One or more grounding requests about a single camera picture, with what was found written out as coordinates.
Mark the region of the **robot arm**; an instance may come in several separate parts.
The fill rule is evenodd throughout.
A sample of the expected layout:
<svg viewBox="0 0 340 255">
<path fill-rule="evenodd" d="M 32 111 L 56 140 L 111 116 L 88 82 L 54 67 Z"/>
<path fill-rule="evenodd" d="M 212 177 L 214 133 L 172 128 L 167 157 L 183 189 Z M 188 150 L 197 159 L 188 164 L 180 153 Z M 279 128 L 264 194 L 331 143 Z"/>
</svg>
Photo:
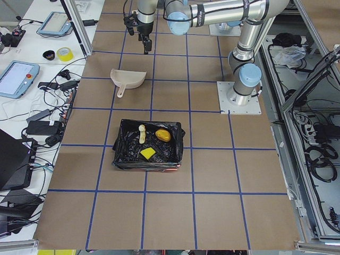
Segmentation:
<svg viewBox="0 0 340 255">
<path fill-rule="evenodd" d="M 238 43 L 229 54 L 228 63 L 235 82 L 226 97 L 233 105 L 245 106 L 254 96 L 253 91 L 261 80 L 262 73 L 253 59 L 267 34 L 266 26 L 287 5 L 288 1 L 276 0 L 215 1 L 193 5 L 187 1 L 138 1 L 137 11 L 123 15 L 123 20 L 130 35 L 138 32 L 145 54 L 152 48 L 149 35 L 157 9 L 163 10 L 164 20 L 171 33 L 177 36 L 186 34 L 193 27 L 242 24 Z"/>
</svg>

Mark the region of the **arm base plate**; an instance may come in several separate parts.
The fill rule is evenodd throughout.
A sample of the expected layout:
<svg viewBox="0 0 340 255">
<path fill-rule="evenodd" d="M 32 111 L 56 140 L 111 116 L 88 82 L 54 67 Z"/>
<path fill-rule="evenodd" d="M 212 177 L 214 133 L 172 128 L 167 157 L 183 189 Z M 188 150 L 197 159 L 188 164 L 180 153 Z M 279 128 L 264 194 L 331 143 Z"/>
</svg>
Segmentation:
<svg viewBox="0 0 340 255">
<path fill-rule="evenodd" d="M 234 91 L 233 81 L 218 81 L 217 91 L 221 114 L 261 115 L 262 112 L 255 88 L 251 95 L 241 96 Z"/>
</svg>

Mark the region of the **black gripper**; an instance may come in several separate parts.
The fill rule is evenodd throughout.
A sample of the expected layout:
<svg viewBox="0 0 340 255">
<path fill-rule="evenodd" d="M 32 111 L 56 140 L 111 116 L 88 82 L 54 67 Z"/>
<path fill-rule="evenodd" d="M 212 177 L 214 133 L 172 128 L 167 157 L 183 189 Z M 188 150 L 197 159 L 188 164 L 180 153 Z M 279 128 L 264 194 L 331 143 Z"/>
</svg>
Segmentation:
<svg viewBox="0 0 340 255">
<path fill-rule="evenodd" d="M 153 30 L 154 13 L 133 12 L 124 18 L 124 24 L 130 36 L 134 35 L 134 29 L 137 30 L 139 40 L 142 40 L 143 43 L 144 54 L 148 55 L 152 50 L 152 40 L 149 38 L 149 35 Z"/>
</svg>

